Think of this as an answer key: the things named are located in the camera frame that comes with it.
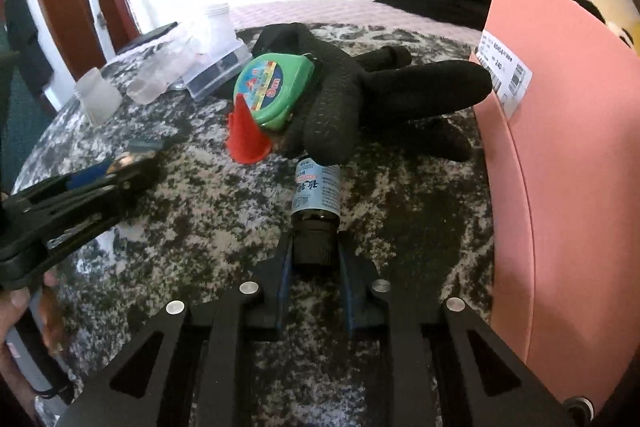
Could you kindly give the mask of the person's left hand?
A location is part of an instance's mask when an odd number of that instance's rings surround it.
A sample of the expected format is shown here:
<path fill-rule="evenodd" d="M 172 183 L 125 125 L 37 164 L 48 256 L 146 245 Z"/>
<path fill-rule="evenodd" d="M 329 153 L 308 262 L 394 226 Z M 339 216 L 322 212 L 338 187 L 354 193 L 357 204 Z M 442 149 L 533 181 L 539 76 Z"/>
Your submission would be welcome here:
<path fill-rule="evenodd" d="M 54 273 L 1 291 L 1 422 L 55 426 L 73 401 L 63 361 L 63 317 Z"/>

